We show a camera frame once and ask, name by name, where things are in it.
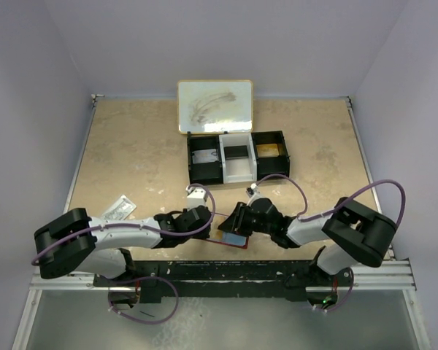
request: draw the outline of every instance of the white wall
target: white wall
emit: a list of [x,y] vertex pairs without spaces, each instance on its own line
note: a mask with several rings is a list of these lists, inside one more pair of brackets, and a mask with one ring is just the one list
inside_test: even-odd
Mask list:
[[0,350],[20,321],[34,231],[63,210],[89,100],[43,0],[1,0]]
[[267,96],[356,91],[407,0],[45,0],[91,92],[174,96],[252,79]]
[[[411,259],[438,349],[438,0],[409,2],[354,103],[374,178],[405,186],[407,211],[395,253]],[[381,188],[380,200],[395,217],[395,189]]]

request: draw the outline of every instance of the beige tabletop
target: beige tabletop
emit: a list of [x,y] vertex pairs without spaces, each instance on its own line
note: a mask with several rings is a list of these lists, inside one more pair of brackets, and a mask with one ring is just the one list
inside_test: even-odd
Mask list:
[[[304,189],[309,214],[368,184],[350,115],[343,100],[257,100],[253,131],[282,130],[291,156],[291,178]],[[74,187],[70,208],[101,215],[121,195],[137,205],[128,219],[185,207],[188,185],[186,136],[178,132],[173,100],[101,100]],[[220,213],[247,201],[247,184],[211,187]],[[295,215],[303,200],[292,184],[260,186],[284,215]],[[371,192],[360,202],[376,208]],[[173,249],[131,248],[135,260],[307,260],[330,241],[282,249],[255,233],[247,249],[195,239]]]

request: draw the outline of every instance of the small whiteboard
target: small whiteboard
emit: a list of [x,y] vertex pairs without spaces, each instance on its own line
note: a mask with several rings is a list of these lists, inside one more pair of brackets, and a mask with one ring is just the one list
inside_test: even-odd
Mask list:
[[181,133],[249,133],[253,126],[250,80],[181,80],[177,84]]

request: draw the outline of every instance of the black base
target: black base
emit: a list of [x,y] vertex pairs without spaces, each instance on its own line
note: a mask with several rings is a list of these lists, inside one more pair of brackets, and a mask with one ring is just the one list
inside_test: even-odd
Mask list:
[[[284,298],[307,301],[306,287],[332,287],[332,276],[310,267],[311,260],[265,261],[135,261],[138,277],[164,277],[175,285],[181,297],[202,298]],[[349,287],[350,277],[340,271],[335,277],[340,287]],[[95,277],[95,287],[120,286]],[[173,297],[161,281],[144,281],[140,303],[160,303]]]

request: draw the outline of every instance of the black box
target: black box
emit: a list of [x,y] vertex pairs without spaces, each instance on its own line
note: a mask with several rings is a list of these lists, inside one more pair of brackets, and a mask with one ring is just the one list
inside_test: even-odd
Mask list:
[[[236,137],[237,134],[211,136],[188,134],[188,175],[191,184],[251,182],[263,179],[270,174],[290,175],[291,160],[282,131],[241,134],[243,135],[240,136],[242,139],[246,139],[246,135],[251,135],[252,144],[250,146],[238,144],[224,147],[221,139],[227,138],[226,135]],[[227,176],[226,162],[237,158],[248,158],[250,164],[250,175],[242,181],[231,180],[233,176]]]

